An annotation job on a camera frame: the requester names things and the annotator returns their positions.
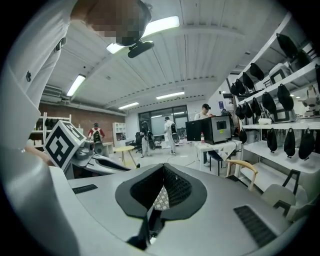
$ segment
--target brick wall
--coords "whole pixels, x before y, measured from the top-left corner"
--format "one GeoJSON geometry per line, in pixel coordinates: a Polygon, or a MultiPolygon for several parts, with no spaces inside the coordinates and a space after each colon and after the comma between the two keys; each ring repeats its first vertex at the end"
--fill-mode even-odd
{"type": "Polygon", "coordinates": [[[83,128],[85,136],[88,135],[94,123],[99,123],[99,127],[105,134],[104,142],[113,142],[112,123],[124,123],[125,117],[107,113],[88,111],[67,106],[56,106],[41,103],[39,106],[41,115],[47,112],[50,117],[68,118],[71,114],[72,124],[78,128],[79,124],[83,128]]]}

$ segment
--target ceiling light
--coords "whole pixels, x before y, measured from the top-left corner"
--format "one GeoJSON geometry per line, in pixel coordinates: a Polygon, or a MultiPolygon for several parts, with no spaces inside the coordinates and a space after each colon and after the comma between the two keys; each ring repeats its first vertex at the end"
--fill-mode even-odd
{"type": "Polygon", "coordinates": [[[126,109],[126,108],[130,108],[130,107],[133,107],[135,105],[139,105],[138,102],[135,102],[135,103],[131,103],[131,104],[128,104],[128,105],[125,105],[125,106],[121,106],[119,107],[120,110],[123,110],[123,109],[126,109]]]}
{"type": "Polygon", "coordinates": [[[161,100],[161,99],[164,99],[164,98],[169,98],[169,97],[174,97],[174,96],[184,95],[184,94],[185,94],[185,92],[181,91],[181,92],[171,93],[171,94],[168,94],[168,95],[159,96],[159,97],[156,97],[156,99],[157,100],[161,100]]]}
{"type": "MultiPolygon", "coordinates": [[[[142,38],[154,34],[156,32],[160,32],[167,29],[177,28],[180,26],[180,21],[178,16],[172,16],[167,18],[162,18],[150,22],[144,31],[142,38]]],[[[125,46],[121,46],[115,43],[108,45],[106,48],[110,53],[115,54],[116,52],[120,51],[125,46]]]]}
{"type": "Polygon", "coordinates": [[[79,74],[77,76],[77,78],[74,80],[73,84],[71,85],[71,87],[66,95],[68,97],[72,97],[85,79],[86,79],[86,76],[84,76],[83,74],[79,74]]]}

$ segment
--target water bottle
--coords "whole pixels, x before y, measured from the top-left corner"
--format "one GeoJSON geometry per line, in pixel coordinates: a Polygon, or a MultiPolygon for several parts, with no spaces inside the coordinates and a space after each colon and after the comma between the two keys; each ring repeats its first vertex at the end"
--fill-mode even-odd
{"type": "Polygon", "coordinates": [[[205,143],[205,136],[203,131],[201,132],[201,143],[205,143]]]}

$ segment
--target red jacket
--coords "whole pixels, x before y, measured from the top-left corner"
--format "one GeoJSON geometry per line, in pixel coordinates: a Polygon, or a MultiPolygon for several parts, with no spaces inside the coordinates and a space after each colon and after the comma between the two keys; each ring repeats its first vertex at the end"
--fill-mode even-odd
{"type": "Polygon", "coordinates": [[[104,137],[105,134],[104,132],[101,130],[101,128],[99,127],[94,127],[89,131],[88,137],[91,138],[91,136],[94,134],[95,131],[98,131],[98,133],[100,134],[100,137],[104,137]]]}

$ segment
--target person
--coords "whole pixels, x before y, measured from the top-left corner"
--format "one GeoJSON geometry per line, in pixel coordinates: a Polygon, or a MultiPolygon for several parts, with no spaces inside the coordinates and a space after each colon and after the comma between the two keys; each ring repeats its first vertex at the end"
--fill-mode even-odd
{"type": "Polygon", "coordinates": [[[96,140],[95,140],[95,135],[96,134],[98,134],[98,136],[99,136],[99,140],[98,141],[102,142],[104,137],[105,137],[105,133],[101,128],[99,128],[99,124],[97,122],[94,123],[93,128],[89,131],[88,138],[89,139],[92,138],[91,140],[96,142],[96,140]]]}
{"type": "Polygon", "coordinates": [[[142,157],[144,158],[149,155],[149,139],[148,139],[148,131],[149,131],[149,126],[146,121],[144,121],[141,124],[141,132],[140,135],[143,136],[142,141],[141,141],[141,146],[142,146],[142,157]]]}
{"type": "Polygon", "coordinates": [[[176,154],[176,143],[174,142],[174,139],[172,138],[172,130],[171,125],[175,124],[173,121],[170,120],[168,116],[164,118],[165,124],[164,124],[164,132],[166,133],[170,147],[171,147],[171,154],[176,154]]]}
{"type": "MultiPolygon", "coordinates": [[[[207,103],[203,104],[201,112],[195,115],[194,120],[196,121],[196,120],[212,117],[213,116],[212,114],[208,114],[210,109],[211,107],[207,103]]],[[[203,152],[203,163],[204,163],[204,166],[206,167],[210,166],[210,163],[208,162],[208,158],[207,158],[207,152],[203,152]]]]}
{"type": "Polygon", "coordinates": [[[72,21],[84,23],[114,43],[129,46],[141,38],[151,13],[140,0],[55,0],[45,4],[22,30],[0,77],[0,109],[10,110],[0,111],[0,120],[6,124],[0,128],[0,146],[24,149],[48,165],[52,165],[50,158],[26,143],[41,115],[40,99],[72,21]],[[5,136],[9,133],[16,135],[13,140],[5,136]]]}

